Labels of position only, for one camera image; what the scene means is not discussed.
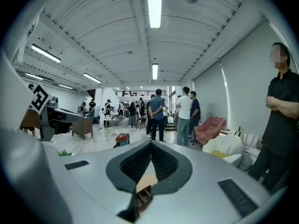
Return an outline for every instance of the white ceiling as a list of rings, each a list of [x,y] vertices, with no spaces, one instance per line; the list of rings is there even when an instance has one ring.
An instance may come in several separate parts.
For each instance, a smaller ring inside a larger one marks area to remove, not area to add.
[[[260,14],[238,15],[242,4],[244,11],[250,7],[244,1],[162,0],[161,28],[151,29],[147,0],[48,0],[18,70],[78,90],[98,87],[82,76],[85,72],[101,80],[103,87],[180,85],[198,76],[210,54],[217,55],[240,22],[247,21],[227,49],[260,22]],[[61,63],[32,51],[33,43]],[[157,81],[151,81],[153,63],[159,64]]]

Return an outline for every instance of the white armchair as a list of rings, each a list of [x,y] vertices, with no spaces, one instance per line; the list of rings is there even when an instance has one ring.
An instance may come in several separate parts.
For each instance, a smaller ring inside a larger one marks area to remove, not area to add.
[[[210,154],[213,151],[228,154],[229,156],[224,157],[223,160],[237,167],[244,155],[245,147],[240,137],[228,134],[223,136],[219,135],[215,139],[209,140],[208,143],[203,146],[202,151]]]

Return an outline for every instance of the man in blue shirt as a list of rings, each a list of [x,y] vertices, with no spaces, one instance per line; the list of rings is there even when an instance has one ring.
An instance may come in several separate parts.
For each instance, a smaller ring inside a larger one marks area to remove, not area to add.
[[[190,126],[189,126],[189,138],[192,137],[192,131],[194,132],[194,127],[198,126],[200,120],[200,107],[199,102],[196,99],[196,92],[190,92],[190,99],[192,100],[192,106],[190,110]]]
[[[156,140],[157,126],[159,126],[159,141],[164,141],[164,99],[161,98],[162,90],[156,90],[156,97],[153,98],[149,105],[149,115],[152,118],[151,139]]]

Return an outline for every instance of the tube light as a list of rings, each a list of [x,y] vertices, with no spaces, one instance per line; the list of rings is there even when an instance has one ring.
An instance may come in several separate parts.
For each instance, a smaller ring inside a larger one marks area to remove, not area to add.
[[[153,80],[157,80],[158,77],[158,64],[153,64]]]
[[[29,74],[29,73],[26,73],[26,75],[27,75],[27,76],[30,76],[30,77],[33,77],[33,78],[36,78],[36,79],[39,79],[39,80],[43,80],[43,78],[36,77],[36,76],[34,76],[34,75],[31,75],[31,74]]]
[[[46,50],[44,50],[44,49],[42,49],[42,48],[36,46],[35,44],[32,44],[32,45],[31,45],[31,49],[37,51],[38,53],[41,53],[42,55],[44,55],[44,56],[46,56],[46,57],[52,59],[53,61],[56,61],[56,62],[58,62],[58,63],[61,62],[61,59],[59,59],[58,57],[52,55],[52,54],[49,53],[48,51],[46,51]]]
[[[161,27],[162,0],[148,0],[149,26],[150,28]]]
[[[93,80],[93,81],[95,81],[99,84],[102,83],[100,80],[97,80],[96,78],[92,77],[91,75],[88,75],[87,73],[84,73],[83,76],[85,76],[85,77],[87,77],[87,78],[89,78],[89,79],[91,79],[91,80]]]
[[[68,88],[68,89],[73,89],[73,88],[71,88],[71,87],[68,87],[68,86],[66,86],[66,85],[63,85],[63,84],[59,84],[59,86],[61,86],[61,87],[64,87],[64,88]]]

